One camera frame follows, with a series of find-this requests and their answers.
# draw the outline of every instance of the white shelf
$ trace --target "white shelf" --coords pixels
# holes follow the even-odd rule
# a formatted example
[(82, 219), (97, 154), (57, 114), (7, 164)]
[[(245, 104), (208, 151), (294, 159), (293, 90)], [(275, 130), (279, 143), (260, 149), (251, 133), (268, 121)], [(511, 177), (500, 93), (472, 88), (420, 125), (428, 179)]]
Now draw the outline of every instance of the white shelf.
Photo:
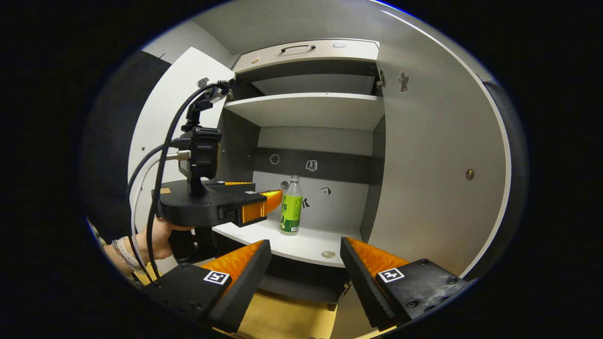
[(378, 54), (379, 45), (372, 40), (321, 39), (299, 41), (245, 53), (241, 55), (236, 62), (233, 71), (237, 74), (241, 74), (267, 66), (312, 60), (357, 60), (375, 62)]
[[(274, 255), (332, 267), (345, 267), (339, 256), (341, 237), (351, 236), (354, 239), (360, 239), (359, 231), (342, 234), (303, 227), (303, 225), (300, 226), (296, 235), (283, 235), (279, 232), (278, 220), (271, 219), (241, 228), (233, 223), (222, 224), (214, 227), (213, 230), (243, 244), (268, 239)], [(324, 251), (331, 251), (335, 253), (335, 256), (327, 259), (322, 256)]]
[(383, 98), (350, 93), (291, 93), (232, 101), (224, 105), (254, 124), (373, 131), (385, 109)]

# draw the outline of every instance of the cabinet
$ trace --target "cabinet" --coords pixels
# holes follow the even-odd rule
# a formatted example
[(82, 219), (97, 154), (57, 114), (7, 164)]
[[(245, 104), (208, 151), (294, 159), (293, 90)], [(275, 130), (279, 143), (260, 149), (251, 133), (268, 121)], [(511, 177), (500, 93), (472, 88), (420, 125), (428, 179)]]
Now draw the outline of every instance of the cabinet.
[[(145, 154), (141, 146), (148, 151), (163, 141), (199, 80), (236, 76), (234, 98), (201, 115), (203, 126), (224, 133), (216, 179), (252, 180), (257, 191), (267, 191), (297, 174), (308, 208), (296, 236), (278, 233), (278, 208), (247, 227), (214, 227), (217, 254), (270, 239), (273, 261), (260, 287), (331, 304), (347, 280), (341, 236), (409, 261), (429, 258), (461, 275), (501, 227), (511, 180), (508, 136), (475, 75), (433, 41), (416, 44), (433, 53), (412, 59), (409, 51), (401, 55), (399, 47), (371, 41), (292, 42), (243, 54), (232, 70), (191, 48), (147, 100), (129, 172)], [(396, 81), (402, 69), (411, 75), (404, 93)], [(465, 178), (468, 168), (472, 180)], [(176, 164), (166, 164), (164, 181), (182, 178)], [(147, 177), (144, 188), (153, 182)], [(138, 220), (149, 203), (141, 200)]]

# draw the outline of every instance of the bracelet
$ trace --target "bracelet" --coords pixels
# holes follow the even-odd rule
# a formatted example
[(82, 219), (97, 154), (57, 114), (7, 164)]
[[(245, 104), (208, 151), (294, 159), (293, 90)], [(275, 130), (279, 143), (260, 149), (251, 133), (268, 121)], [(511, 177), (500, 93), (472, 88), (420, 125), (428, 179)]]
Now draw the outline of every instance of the bracelet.
[(111, 245), (113, 246), (113, 249), (115, 250), (115, 252), (117, 254), (119, 254), (119, 256), (121, 257), (121, 259), (125, 262), (125, 264), (130, 267), (130, 269), (132, 269), (133, 271), (139, 272), (141, 273), (142, 270), (140, 268), (140, 265), (138, 263), (133, 264), (130, 260), (134, 259), (132, 258), (132, 255), (130, 255), (127, 251), (127, 249), (124, 246), (124, 241), (125, 237), (120, 238), (118, 240), (113, 240), (111, 242)]
[(136, 260), (136, 258), (134, 258), (130, 252), (128, 252), (128, 250), (125, 248), (124, 245), (124, 241), (127, 237), (123, 237), (117, 240), (117, 246), (119, 247), (119, 250), (121, 251), (121, 253), (124, 254), (126, 260), (133, 266), (135, 267), (139, 267), (140, 268), (140, 264), (138, 264), (138, 261)]

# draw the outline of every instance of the wall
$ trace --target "wall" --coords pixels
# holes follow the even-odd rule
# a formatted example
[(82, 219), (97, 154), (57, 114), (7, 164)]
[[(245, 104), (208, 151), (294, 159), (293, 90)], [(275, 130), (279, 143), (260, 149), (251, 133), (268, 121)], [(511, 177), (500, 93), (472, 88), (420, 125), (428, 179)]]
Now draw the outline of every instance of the wall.
[(371, 156), (373, 132), (326, 127), (262, 127), (257, 146)]
[(222, 131), (218, 172), (215, 180), (250, 182), (253, 180), (253, 150), (260, 127), (227, 109), (222, 110), (218, 129)]
[[(257, 146), (371, 156), (373, 132), (325, 127), (262, 127)], [(368, 184), (312, 179), (302, 174), (300, 179), (301, 189), (310, 204), (303, 217), (307, 227), (329, 227), (359, 236)], [(253, 180), (256, 189), (261, 191), (274, 189), (281, 180), (288, 181), (289, 177), (255, 171)], [(321, 197), (322, 187), (329, 187), (333, 193)]]
[(204, 52), (228, 68), (238, 57), (228, 52), (216, 38), (193, 21), (182, 22), (144, 46), (142, 50), (156, 57), (165, 53), (161, 59), (174, 63), (190, 47)]
[(360, 225), (362, 241), (368, 242), (373, 231), (373, 224), (381, 199), (381, 186), (383, 185), (383, 168), (385, 166), (385, 116), (373, 131), (373, 161), (371, 163), (371, 183), (368, 187), (367, 202), (364, 206), (364, 215)]

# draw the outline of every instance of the sticker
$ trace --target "sticker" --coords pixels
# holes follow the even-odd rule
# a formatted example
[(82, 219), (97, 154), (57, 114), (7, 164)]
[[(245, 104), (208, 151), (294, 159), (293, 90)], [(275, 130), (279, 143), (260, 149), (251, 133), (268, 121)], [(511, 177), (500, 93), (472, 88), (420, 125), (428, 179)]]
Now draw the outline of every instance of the sticker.
[(229, 276), (230, 274), (228, 273), (210, 271), (209, 274), (205, 278), (203, 278), (203, 280), (207, 282), (213, 282), (214, 284), (218, 285), (224, 285), (226, 279), (228, 279)]
[(316, 171), (318, 169), (318, 162), (316, 160), (308, 160), (306, 162), (306, 169), (312, 172)]
[(408, 90), (408, 80), (410, 79), (410, 75), (405, 71), (400, 72), (400, 77), (398, 81), (400, 82), (400, 93), (406, 92)]
[(280, 229), (284, 232), (296, 232), (299, 228), (302, 215), (302, 197), (283, 195), (283, 204), (280, 213)]
[(390, 270), (379, 272), (377, 274), (381, 277), (381, 279), (383, 279), (385, 283), (402, 279), (404, 277), (404, 274), (402, 274), (402, 272), (400, 272), (397, 268), (392, 268)]
[(209, 81), (209, 78), (203, 78), (203, 79), (199, 80), (197, 82), (197, 87), (199, 87), (199, 88), (205, 87), (207, 85), (208, 81)]
[(324, 251), (323, 253), (320, 253), (320, 255), (323, 256), (324, 258), (331, 259), (332, 257), (335, 256), (335, 253), (333, 253), (331, 251)]
[(320, 189), (320, 196), (321, 197), (326, 197), (327, 195), (331, 194), (331, 189), (328, 187), (323, 187)]

